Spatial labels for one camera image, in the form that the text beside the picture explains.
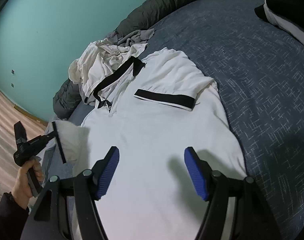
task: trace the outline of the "blue gripper pad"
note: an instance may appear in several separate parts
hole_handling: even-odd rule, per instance
[[[201,160],[192,147],[188,147],[184,150],[184,162],[188,168],[196,193],[206,201],[209,197],[209,192],[206,187],[206,179],[197,164],[200,161]]]
[[[106,166],[104,167],[102,175],[99,178],[99,188],[97,191],[98,199],[107,193],[108,187],[110,186],[112,177],[120,160],[119,149],[117,147],[112,147],[110,150],[113,151],[112,156],[108,160]]]

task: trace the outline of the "human hand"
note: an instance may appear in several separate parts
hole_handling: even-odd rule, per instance
[[[43,182],[44,175],[41,169],[41,165],[37,158],[34,157],[19,168],[15,185],[12,190],[14,201],[23,209],[27,208],[30,198],[33,197],[30,186],[28,184],[27,176],[28,170],[32,167],[34,169],[37,180],[39,182]]]

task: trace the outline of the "person's arm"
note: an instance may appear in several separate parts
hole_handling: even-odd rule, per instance
[[[28,185],[28,169],[33,167],[36,177],[43,181],[40,163],[36,159],[27,161],[19,172],[15,185],[10,193],[4,193],[0,201],[0,226],[11,240],[19,240],[24,224],[28,218],[28,202],[32,197]]]

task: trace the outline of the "shirt sleeve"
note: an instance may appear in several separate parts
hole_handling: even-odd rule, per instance
[[[24,210],[10,193],[4,193],[0,201],[0,225],[11,240],[20,240],[29,210]]]

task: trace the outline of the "teal wall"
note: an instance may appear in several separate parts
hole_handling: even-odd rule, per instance
[[[48,120],[70,63],[144,1],[9,0],[0,13],[0,90]]]

